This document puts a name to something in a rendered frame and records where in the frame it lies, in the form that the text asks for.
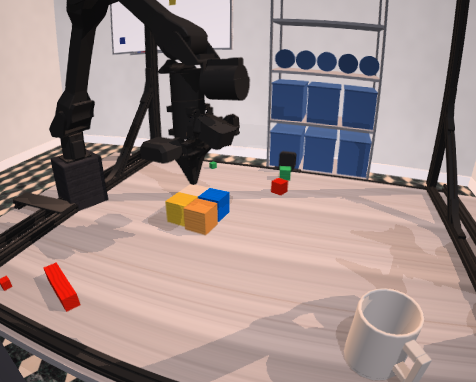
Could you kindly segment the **yellow cube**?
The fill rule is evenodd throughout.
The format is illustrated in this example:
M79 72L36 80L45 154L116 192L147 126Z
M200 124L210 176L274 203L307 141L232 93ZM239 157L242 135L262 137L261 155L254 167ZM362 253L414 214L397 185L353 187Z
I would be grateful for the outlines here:
M185 227L183 208L196 198L198 198L198 196L178 192L166 200L167 222Z

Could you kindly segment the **grey mug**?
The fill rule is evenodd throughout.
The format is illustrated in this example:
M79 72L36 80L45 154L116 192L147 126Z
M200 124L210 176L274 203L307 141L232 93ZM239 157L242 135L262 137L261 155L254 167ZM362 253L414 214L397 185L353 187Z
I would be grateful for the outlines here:
M370 380L396 375L401 382L419 382L432 361L416 342L423 323L422 309L405 293L369 291L358 303L345 343L345 360L354 372ZM411 370L405 364L408 356L414 362Z

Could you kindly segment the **blue cube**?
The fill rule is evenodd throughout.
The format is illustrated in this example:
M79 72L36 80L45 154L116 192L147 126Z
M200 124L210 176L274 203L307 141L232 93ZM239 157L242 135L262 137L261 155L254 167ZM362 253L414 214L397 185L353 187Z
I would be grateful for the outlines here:
M217 203L218 222L230 212L229 192L209 188L198 199Z

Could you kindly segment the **green cube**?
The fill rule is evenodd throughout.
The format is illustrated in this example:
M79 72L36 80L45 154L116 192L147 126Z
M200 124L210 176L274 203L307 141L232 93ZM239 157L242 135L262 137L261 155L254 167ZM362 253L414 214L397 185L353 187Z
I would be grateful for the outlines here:
M290 181L290 177L291 177L291 167L280 166L279 178Z

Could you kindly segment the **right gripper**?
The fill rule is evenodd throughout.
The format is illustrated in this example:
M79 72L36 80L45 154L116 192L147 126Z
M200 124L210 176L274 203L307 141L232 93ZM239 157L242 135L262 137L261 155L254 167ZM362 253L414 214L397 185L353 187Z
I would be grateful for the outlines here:
M140 146L141 159L162 164L175 160L189 183L197 184L205 155L212 148L198 139L197 134L196 140L188 140L187 127L193 111L199 109L202 115L207 107L210 107L210 103L205 103L205 98L192 101L171 100L171 105L166 108L167 112L172 113L173 128L168 133L174 138L156 137L144 141Z

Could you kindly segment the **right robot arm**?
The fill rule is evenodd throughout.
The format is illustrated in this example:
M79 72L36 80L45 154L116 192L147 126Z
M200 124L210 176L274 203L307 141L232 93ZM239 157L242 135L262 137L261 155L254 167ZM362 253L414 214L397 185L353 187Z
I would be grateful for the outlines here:
M150 29L155 43L169 58L158 73L169 73L172 101L205 96L243 101L249 92L250 77L243 58L221 59L203 28L171 13L157 0L67 0L72 30L66 84L49 127L51 136L60 138L63 155L59 158L66 163L91 157L85 149L83 131L90 129L94 117L95 101L90 99L87 87L95 32L109 5L118 1ZM200 69L195 65L201 70L190 70ZM234 136L240 134L239 128L235 114L217 117L213 107L207 107L206 114L200 115L197 109L191 114L187 139L195 140L197 134L210 148L220 150L231 146Z

